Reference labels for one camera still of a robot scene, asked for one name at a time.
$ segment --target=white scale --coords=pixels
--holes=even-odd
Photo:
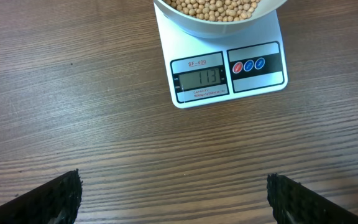
[[[220,39],[183,32],[156,6],[173,104],[190,108],[285,88],[283,39],[276,11]]]

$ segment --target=bowl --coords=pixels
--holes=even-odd
[[[154,0],[154,3],[165,16],[186,33],[202,38],[220,38],[233,35],[249,27],[259,18],[276,10],[286,1],[287,0],[261,0],[258,3],[258,7],[252,13],[251,18],[237,22],[204,21],[177,11],[163,0]]]

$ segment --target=scale platform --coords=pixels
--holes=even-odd
[[[202,39],[183,32],[154,5],[173,104],[191,108],[285,88],[276,11],[242,32]]]

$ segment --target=wooden surface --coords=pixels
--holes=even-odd
[[[0,204],[79,168],[77,223],[273,223],[278,172],[358,214],[358,1],[278,15],[285,90],[179,110],[151,1],[0,0]]]

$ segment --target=red button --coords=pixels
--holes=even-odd
[[[238,74],[240,73],[242,70],[242,62],[237,62],[234,66],[233,66],[233,73],[234,74]]]

